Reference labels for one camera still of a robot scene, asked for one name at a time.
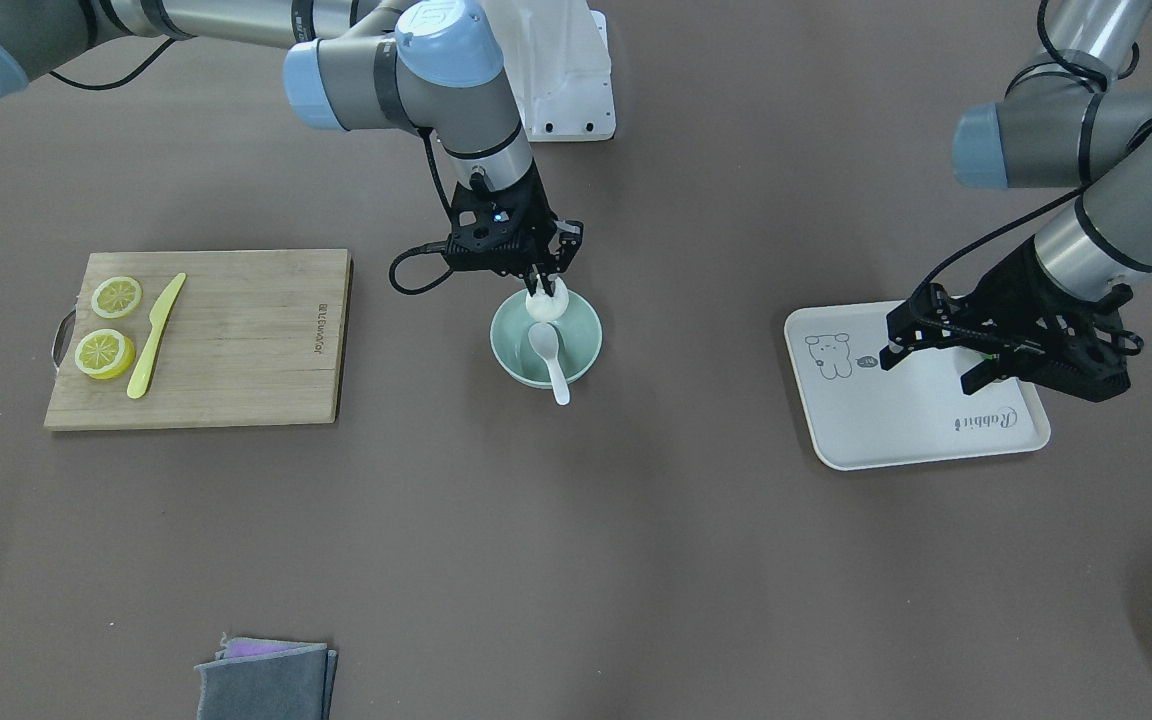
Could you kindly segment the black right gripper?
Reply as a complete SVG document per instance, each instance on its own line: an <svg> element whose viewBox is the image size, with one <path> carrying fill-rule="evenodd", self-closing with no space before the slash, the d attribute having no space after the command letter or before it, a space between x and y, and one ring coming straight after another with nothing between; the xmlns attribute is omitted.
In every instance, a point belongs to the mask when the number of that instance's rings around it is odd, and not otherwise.
<svg viewBox="0 0 1152 720"><path fill-rule="evenodd" d="M550 209L538 165L516 183L488 191L480 174L457 183L442 255L453 272L494 272L524 279L526 295L558 296L558 279L584 238L584 223Z"/></svg>

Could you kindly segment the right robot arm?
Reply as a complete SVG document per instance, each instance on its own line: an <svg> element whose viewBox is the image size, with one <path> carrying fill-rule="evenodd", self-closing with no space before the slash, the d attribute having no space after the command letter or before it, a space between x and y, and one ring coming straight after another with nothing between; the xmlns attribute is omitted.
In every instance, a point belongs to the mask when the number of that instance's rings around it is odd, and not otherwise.
<svg viewBox="0 0 1152 720"><path fill-rule="evenodd" d="M303 124L419 138L445 232L397 253L394 290L486 272L535 300L564 291L584 225L550 205L480 1L0 1L0 100L124 38L279 53Z"/></svg>

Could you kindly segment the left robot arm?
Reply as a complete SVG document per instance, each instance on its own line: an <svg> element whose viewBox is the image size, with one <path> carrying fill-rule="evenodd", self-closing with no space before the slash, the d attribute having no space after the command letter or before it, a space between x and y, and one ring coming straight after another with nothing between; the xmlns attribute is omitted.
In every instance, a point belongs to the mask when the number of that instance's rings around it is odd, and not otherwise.
<svg viewBox="0 0 1152 720"><path fill-rule="evenodd" d="M1151 1L1039 3L1038 50L1002 100L968 109L952 160L961 184L1060 188L1051 220L961 297L933 275L886 318L882 369L929 348L980 361L965 395L1020 379L1085 401L1130 387L1143 350L1121 306L1152 275L1152 92L1119 91L1134 71Z"/></svg>

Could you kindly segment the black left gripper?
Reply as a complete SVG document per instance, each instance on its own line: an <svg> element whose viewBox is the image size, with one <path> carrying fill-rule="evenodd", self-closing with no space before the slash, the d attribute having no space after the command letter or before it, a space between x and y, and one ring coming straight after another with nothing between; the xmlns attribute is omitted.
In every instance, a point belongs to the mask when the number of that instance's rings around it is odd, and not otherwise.
<svg viewBox="0 0 1152 720"><path fill-rule="evenodd" d="M1102 402L1132 387L1126 361L1144 343L1120 314L1132 300L1126 283L1112 286L1102 300L1076 300L1051 281L1028 240L965 296L934 282L916 287L886 316L888 343L879 366L890 372L915 351L965 347L982 356L960 377L967 396L1015 378Z"/></svg>

